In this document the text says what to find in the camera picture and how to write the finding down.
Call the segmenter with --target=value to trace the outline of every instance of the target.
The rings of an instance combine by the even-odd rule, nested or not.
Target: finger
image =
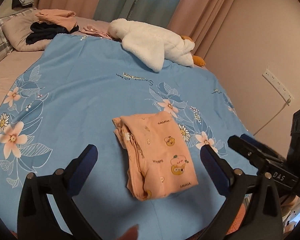
[[[128,229],[121,237],[117,240],[137,240],[138,239],[139,225],[135,225]]]

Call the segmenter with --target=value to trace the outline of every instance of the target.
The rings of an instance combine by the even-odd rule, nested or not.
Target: folded clothes
[[[100,28],[92,26],[90,24],[88,24],[87,26],[84,26],[83,29],[81,30],[81,32],[92,35],[92,36],[103,37],[103,38],[112,40],[112,38],[110,37],[110,35],[107,32],[101,30]]]
[[[31,24],[30,29],[33,33],[26,37],[26,44],[28,45],[41,40],[52,40],[58,33],[70,34],[76,32],[79,30],[79,26],[77,25],[71,31],[68,31],[65,27],[56,24],[34,22]]]
[[[59,9],[44,9],[36,13],[39,23],[57,24],[65,27],[68,32],[77,26],[77,19],[74,18],[74,11]]]
[[[127,188],[138,200],[163,198],[198,184],[190,152],[167,112],[114,118],[129,156]]]

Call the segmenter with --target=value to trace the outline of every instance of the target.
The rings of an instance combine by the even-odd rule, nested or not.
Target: power strip
[[[289,98],[291,99],[291,101],[294,99],[291,93],[286,89],[286,87],[280,82],[279,79],[277,79],[277,77],[269,69],[266,69],[266,71],[264,71],[262,76],[266,80],[268,80],[268,82],[274,87],[275,90],[277,90],[277,92],[282,96],[284,101],[287,102]]]

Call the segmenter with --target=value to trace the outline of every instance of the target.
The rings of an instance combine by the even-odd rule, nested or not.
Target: blue bedsheet
[[[185,141],[199,185],[140,202],[126,188],[127,153],[113,133],[112,118],[157,113],[165,109],[158,102],[168,101],[180,129],[189,131]],[[2,129],[11,124],[17,140],[5,143]],[[207,226],[224,202],[200,161],[202,142],[210,143],[233,168],[254,174],[256,169],[226,143],[229,136],[242,133],[247,130],[209,71],[165,60],[162,71],[154,73],[119,42],[58,34],[0,106],[0,217],[16,230],[26,174],[52,174],[94,144],[98,161],[74,201],[96,232],[115,239],[139,224],[141,240],[186,239]],[[55,203],[52,207],[68,230]]]

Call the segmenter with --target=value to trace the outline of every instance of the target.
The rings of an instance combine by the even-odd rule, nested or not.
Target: electrical cable
[[[256,131],[253,136],[255,136],[258,132],[260,132],[268,123],[270,123],[278,114],[280,114],[280,112],[286,107],[286,105],[290,104],[291,99],[289,98],[287,100],[287,102],[284,104],[284,106],[280,109],[280,111],[274,116],[272,117],[264,126],[262,126],[258,131]]]

